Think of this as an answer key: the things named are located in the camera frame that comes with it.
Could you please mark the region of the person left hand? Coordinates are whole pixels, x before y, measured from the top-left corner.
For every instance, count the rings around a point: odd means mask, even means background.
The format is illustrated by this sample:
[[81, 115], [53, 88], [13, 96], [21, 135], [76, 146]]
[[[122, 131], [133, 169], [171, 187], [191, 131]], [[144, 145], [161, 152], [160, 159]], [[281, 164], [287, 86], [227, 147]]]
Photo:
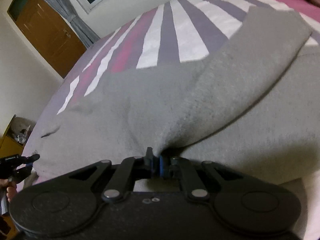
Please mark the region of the person left hand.
[[8, 179], [4, 180], [4, 187], [6, 191], [6, 197], [9, 202], [16, 196], [17, 194], [17, 185], [14, 181], [9, 181]]

